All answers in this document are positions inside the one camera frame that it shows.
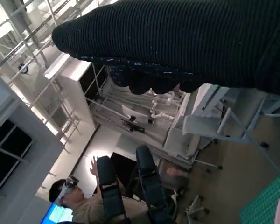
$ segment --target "floor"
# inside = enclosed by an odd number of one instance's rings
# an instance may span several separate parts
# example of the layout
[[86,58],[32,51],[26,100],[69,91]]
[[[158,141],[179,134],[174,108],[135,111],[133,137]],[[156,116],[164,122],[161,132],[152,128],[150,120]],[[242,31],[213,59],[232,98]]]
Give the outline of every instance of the floor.
[[[253,136],[269,143],[268,154],[280,167],[280,118],[261,117]],[[237,224],[240,210],[278,176],[251,144],[220,141],[201,151],[199,159],[222,165],[223,170],[207,173],[204,166],[193,167],[188,192],[179,202],[180,224],[186,223],[184,209],[197,194],[205,197],[203,206],[210,209],[209,215],[198,216],[199,222]]]

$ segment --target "metal stand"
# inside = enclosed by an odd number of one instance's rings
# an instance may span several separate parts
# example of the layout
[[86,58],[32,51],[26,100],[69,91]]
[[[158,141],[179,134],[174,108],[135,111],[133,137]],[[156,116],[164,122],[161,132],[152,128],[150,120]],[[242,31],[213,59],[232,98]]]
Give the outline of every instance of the metal stand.
[[193,203],[187,207],[185,209],[185,212],[186,212],[186,217],[187,217],[187,221],[188,221],[188,224],[194,224],[193,220],[197,221],[197,217],[195,217],[194,215],[197,214],[198,212],[200,211],[204,211],[205,214],[209,214],[210,210],[205,208],[205,207],[197,207],[197,204],[198,204],[198,201],[203,201],[204,200],[204,197],[200,196],[200,195],[197,195],[193,201]]

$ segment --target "hand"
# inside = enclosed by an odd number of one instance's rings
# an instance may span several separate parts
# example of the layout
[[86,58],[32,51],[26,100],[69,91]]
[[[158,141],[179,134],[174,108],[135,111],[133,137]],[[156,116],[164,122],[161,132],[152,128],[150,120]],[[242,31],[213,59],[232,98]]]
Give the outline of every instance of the hand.
[[93,160],[91,160],[91,165],[92,168],[90,168],[90,172],[92,173],[92,175],[97,176],[98,175],[98,164],[97,164],[97,159],[95,159],[95,157],[93,156]]

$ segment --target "vr headset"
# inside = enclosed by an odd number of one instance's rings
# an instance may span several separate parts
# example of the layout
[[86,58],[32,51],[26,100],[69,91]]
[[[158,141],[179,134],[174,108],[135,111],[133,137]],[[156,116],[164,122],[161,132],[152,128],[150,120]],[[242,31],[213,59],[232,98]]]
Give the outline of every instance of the vr headset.
[[69,194],[75,186],[79,183],[79,180],[75,178],[74,176],[69,176],[66,180],[65,183],[62,185],[62,190],[56,200],[54,201],[56,205],[61,206],[60,204],[60,199],[66,195]]

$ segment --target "grid pattern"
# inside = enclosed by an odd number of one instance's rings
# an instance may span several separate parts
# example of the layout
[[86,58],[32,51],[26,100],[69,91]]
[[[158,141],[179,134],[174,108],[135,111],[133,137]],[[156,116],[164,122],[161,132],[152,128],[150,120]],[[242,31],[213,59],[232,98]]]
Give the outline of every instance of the grid pattern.
[[241,211],[241,224],[273,224],[279,198],[280,176]]
[[33,140],[10,120],[0,127],[0,189],[19,162],[25,161],[32,143]]

